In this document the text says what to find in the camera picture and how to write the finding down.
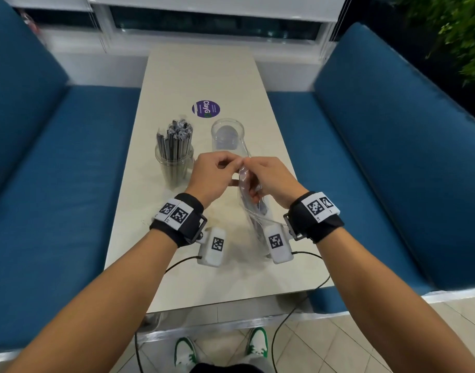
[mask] white table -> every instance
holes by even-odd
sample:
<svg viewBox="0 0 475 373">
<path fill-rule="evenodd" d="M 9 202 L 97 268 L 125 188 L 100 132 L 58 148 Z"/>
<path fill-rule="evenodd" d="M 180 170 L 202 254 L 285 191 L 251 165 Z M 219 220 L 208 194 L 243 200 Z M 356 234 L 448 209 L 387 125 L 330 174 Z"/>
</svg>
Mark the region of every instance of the white table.
<svg viewBox="0 0 475 373">
<path fill-rule="evenodd" d="M 192 107 L 201 100 L 216 102 L 220 113 L 212 118 L 195 115 Z M 194 126 L 195 156 L 211 151 L 211 125 L 217 119 L 232 118 L 244 125 L 244 139 L 253 156 L 277 156 L 293 172 L 249 49 L 158 44 L 144 75 L 105 268 L 148 231 L 151 218 L 167 198 L 184 190 L 166 188 L 154 155 L 158 128 L 166 129 L 173 118 L 181 116 Z M 274 219 L 283 221 L 285 210 L 273 199 L 270 208 Z M 163 278 L 148 312 L 303 291 L 327 278 L 323 261 L 315 257 L 297 255 L 277 265 L 263 257 L 239 206 L 237 188 L 228 188 L 204 214 L 208 226 L 227 231 L 222 266 L 182 263 Z M 180 248 L 172 264 L 197 255 L 198 248 L 198 244 Z M 309 240 L 292 241 L 292 249 L 318 253 Z"/>
</svg>

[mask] blue seat cushion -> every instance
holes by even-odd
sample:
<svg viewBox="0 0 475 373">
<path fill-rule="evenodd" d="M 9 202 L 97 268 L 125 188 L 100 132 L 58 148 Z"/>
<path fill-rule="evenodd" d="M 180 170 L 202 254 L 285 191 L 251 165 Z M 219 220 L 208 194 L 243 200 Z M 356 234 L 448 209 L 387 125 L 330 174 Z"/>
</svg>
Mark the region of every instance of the blue seat cushion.
<svg viewBox="0 0 475 373">
<path fill-rule="evenodd" d="M 0 195 L 0 350 L 102 272 L 139 94 L 70 88 Z"/>
<path fill-rule="evenodd" d="M 346 229 L 415 292 L 431 291 L 315 94 L 268 96 L 298 181 L 309 190 L 325 192 L 341 210 Z M 319 313 L 346 310 L 335 288 L 317 289 L 310 301 Z"/>
<path fill-rule="evenodd" d="M 424 274 L 475 287 L 475 119 L 360 24 L 315 92 Z"/>
<path fill-rule="evenodd" d="M 66 92 L 68 76 L 0 0 L 0 190 Z"/>
</svg>

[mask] white window blind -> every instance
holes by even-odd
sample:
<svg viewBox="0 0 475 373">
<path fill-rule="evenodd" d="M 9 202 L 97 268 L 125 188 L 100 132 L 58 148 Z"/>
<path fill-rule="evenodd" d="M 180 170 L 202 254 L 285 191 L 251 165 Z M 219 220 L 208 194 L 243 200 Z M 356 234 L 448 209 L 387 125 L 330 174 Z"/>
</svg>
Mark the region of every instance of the white window blind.
<svg viewBox="0 0 475 373">
<path fill-rule="evenodd" d="M 90 2 L 186 12 L 336 22 L 344 0 L 90 0 Z"/>
<path fill-rule="evenodd" d="M 11 6 L 32 9 L 92 10 L 88 0 L 6 0 Z"/>
</svg>

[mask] shoe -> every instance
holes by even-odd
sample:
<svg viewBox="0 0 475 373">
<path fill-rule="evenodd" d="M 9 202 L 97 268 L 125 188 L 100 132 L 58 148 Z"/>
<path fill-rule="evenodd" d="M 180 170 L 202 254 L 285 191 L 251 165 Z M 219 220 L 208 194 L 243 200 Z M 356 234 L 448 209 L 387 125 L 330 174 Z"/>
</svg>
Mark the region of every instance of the shoe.
<svg viewBox="0 0 475 373">
<path fill-rule="evenodd" d="M 199 361 L 196 356 L 196 349 L 189 338 L 180 338 L 175 344 L 174 364 L 191 365 L 197 364 Z"/>
<path fill-rule="evenodd" d="M 256 354 L 267 357 L 268 355 L 268 339 L 267 333 L 263 327 L 254 328 L 249 337 L 246 347 L 246 355 Z"/>
</svg>

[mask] wrist strap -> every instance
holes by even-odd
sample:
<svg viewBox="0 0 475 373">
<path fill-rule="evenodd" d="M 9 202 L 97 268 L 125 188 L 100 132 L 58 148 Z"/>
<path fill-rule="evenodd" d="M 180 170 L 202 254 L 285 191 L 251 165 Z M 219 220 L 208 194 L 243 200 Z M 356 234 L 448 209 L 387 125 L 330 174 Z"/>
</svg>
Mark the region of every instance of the wrist strap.
<svg viewBox="0 0 475 373">
<path fill-rule="evenodd" d="M 169 199 L 154 216 L 149 229 L 158 229 L 178 247 L 193 244 L 206 225 L 204 207 L 194 196 L 185 192 Z"/>
<path fill-rule="evenodd" d="M 323 192 L 307 192 L 290 206 L 284 219 L 295 240 L 310 238 L 314 243 L 344 226 L 340 210 Z"/>
</svg>

